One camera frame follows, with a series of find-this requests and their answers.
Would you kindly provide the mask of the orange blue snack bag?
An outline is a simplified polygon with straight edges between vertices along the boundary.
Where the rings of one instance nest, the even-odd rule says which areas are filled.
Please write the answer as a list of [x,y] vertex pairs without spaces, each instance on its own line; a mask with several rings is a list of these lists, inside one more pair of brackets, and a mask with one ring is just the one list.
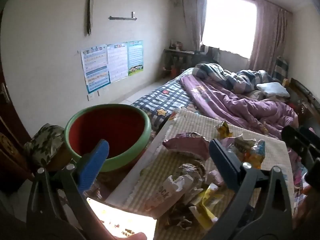
[[251,139],[242,133],[234,138],[228,150],[233,152],[242,163],[247,162],[254,168],[261,169],[265,159],[265,140]]

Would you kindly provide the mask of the white pink paper box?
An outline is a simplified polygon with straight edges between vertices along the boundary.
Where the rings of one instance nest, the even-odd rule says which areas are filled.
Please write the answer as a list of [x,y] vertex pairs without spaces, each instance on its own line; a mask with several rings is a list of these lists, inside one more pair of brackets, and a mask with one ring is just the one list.
[[199,178],[185,174],[173,179],[173,176],[163,184],[145,201],[144,211],[154,219],[159,219],[171,207],[173,207],[186,193],[193,189]]

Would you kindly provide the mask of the wooden headboard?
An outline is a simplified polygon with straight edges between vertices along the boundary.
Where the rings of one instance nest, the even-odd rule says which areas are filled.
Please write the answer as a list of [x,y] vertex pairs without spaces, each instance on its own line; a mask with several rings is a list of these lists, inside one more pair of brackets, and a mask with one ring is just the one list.
[[298,115],[300,126],[312,128],[319,135],[319,101],[301,82],[292,78],[287,88],[289,105]]

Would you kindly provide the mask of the purple quilt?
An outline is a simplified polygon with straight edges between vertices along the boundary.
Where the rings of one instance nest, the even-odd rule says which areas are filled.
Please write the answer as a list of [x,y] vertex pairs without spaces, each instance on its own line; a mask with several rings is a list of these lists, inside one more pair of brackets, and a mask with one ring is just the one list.
[[215,82],[204,82],[192,74],[180,78],[180,83],[199,111],[210,118],[256,133],[281,139],[286,126],[297,128],[298,116],[281,101],[252,100],[236,95]]

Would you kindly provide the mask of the yellow white wrapper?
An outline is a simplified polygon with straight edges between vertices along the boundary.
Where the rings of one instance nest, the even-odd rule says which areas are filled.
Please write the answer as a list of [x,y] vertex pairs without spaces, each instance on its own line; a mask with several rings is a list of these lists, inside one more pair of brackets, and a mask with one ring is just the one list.
[[213,209],[224,198],[223,194],[218,193],[218,189],[217,185],[211,183],[190,202],[189,210],[205,231],[211,229],[218,220]]

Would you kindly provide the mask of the wooden chair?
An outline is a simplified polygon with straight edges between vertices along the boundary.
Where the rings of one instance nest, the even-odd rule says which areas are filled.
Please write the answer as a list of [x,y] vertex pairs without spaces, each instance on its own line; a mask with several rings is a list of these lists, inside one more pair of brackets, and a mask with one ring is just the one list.
[[72,159],[65,140],[63,145],[46,166],[40,166],[26,152],[24,145],[18,141],[12,131],[1,120],[1,193],[6,197],[15,194],[26,180],[34,179],[33,172],[40,167],[48,171],[58,171]]

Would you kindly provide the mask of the white pillow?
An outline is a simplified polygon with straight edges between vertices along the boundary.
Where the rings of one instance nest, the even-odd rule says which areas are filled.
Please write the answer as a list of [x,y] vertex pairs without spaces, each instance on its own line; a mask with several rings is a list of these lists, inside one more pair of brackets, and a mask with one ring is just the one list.
[[278,82],[259,83],[257,84],[257,89],[263,92],[267,98],[270,98],[273,96],[283,97],[283,98],[290,97],[290,94],[288,93],[286,88],[283,87]]

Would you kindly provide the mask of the smartphone screen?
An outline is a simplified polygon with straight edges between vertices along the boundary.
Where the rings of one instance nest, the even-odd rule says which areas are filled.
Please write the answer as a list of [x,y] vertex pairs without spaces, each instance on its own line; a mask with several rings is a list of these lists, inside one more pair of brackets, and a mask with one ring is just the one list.
[[144,233],[146,239],[154,238],[156,219],[126,212],[91,198],[86,198],[86,200],[105,228],[115,237],[127,238],[135,233]]

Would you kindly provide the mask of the camouflage chair cushion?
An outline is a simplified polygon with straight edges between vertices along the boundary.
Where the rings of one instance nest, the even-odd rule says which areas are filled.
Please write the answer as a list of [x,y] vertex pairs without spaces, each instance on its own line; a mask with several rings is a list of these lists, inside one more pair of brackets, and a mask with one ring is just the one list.
[[63,127],[47,123],[25,143],[24,149],[40,166],[46,166],[63,145],[64,133]]

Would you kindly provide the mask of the crumpled silver wrapper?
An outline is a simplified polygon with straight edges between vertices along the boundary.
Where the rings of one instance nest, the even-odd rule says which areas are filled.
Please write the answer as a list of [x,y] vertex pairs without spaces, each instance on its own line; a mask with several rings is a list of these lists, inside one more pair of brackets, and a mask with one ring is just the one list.
[[193,183],[191,187],[201,188],[206,175],[206,170],[201,162],[194,161],[193,163],[182,164],[178,168],[178,174],[189,175],[193,178]]

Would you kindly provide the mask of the plaid grey blanket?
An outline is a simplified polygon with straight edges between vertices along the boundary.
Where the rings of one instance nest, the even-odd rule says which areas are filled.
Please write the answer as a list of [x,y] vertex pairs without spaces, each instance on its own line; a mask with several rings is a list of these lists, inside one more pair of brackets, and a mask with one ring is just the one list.
[[264,70],[249,69],[230,72],[217,63],[199,63],[193,68],[193,76],[205,81],[214,81],[235,94],[247,94],[257,90],[261,83],[273,82],[272,77]]

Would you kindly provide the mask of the pink curtain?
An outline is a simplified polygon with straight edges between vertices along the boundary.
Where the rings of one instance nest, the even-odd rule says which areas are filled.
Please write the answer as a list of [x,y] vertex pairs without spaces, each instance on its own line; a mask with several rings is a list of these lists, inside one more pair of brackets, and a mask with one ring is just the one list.
[[272,75],[277,57],[283,55],[292,13],[267,0],[255,0],[257,23],[249,69]]

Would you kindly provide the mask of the right green chart poster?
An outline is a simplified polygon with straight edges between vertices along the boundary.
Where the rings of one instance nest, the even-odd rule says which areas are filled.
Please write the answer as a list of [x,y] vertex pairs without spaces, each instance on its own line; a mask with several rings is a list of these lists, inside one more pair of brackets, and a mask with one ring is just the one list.
[[127,43],[128,75],[142,72],[144,68],[143,41],[130,41]]

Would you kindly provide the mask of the wall socket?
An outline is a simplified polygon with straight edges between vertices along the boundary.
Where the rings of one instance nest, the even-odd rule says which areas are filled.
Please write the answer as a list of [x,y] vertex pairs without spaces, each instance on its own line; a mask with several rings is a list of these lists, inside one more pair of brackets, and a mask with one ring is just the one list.
[[88,101],[93,100],[94,99],[94,94],[88,94],[87,95],[87,99],[88,99]]

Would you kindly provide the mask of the wall shelf bracket horizontal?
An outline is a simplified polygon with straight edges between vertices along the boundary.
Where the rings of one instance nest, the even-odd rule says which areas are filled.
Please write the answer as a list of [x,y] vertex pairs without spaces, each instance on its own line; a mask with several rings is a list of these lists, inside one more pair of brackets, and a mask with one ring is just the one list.
[[134,11],[131,12],[131,16],[130,17],[114,17],[114,16],[110,16],[108,18],[111,21],[136,21],[136,14]]

